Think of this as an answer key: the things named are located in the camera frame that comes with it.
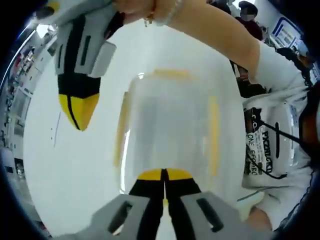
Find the white surface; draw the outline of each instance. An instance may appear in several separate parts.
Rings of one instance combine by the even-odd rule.
[[[61,114],[56,142],[51,142],[52,119],[60,111],[52,60],[31,100],[24,131],[24,168],[32,200],[53,236],[74,233],[92,214],[118,193],[113,154],[124,92],[138,73],[154,69],[186,69],[220,89],[232,125],[224,125],[225,144],[236,156],[230,182],[239,189],[245,161],[242,101],[229,61],[208,46],[168,27],[143,21],[118,30],[110,39],[117,46],[102,78],[100,99],[86,131],[77,131]]]

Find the white t-shirt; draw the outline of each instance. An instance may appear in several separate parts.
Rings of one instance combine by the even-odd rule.
[[[257,125],[254,118],[259,115],[270,125],[279,121],[279,130],[290,130],[288,134],[299,137],[298,119],[307,104],[307,92],[305,80],[294,63],[261,42],[255,79],[268,94],[251,97],[243,104],[247,113],[247,151],[267,173],[287,176],[274,179],[246,158],[242,185],[264,192],[263,200],[256,207],[268,215],[272,229],[276,230],[306,194],[313,171],[306,166],[310,158],[298,144],[281,135],[276,139],[276,132]],[[285,116],[290,116],[287,125]]]

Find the hand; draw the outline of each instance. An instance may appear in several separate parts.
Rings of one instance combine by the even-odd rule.
[[[116,0],[114,5],[117,11],[125,13],[124,24],[146,18],[155,10],[157,0]]]

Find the white table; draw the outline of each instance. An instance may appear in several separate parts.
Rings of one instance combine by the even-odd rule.
[[[168,27],[143,21],[120,29],[110,40],[117,50],[102,78],[100,99],[86,131],[76,130],[62,113],[51,61],[32,97],[23,141],[23,160],[32,200],[53,236],[74,233],[92,214],[119,194],[113,167],[116,131],[124,92],[139,73],[185,69],[219,91],[228,121],[221,123],[232,158],[229,181],[220,194],[235,203],[245,163],[245,124],[238,86],[229,60],[208,46]]]

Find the bracelet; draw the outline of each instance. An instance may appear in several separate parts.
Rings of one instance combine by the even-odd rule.
[[[170,23],[170,21],[172,20],[174,15],[181,9],[183,1],[184,0],[175,0],[174,6],[171,9],[171,11],[169,12],[169,14],[166,16],[166,18],[162,22],[157,21],[156,25],[157,26],[164,26],[164,25],[167,25],[168,23]]]

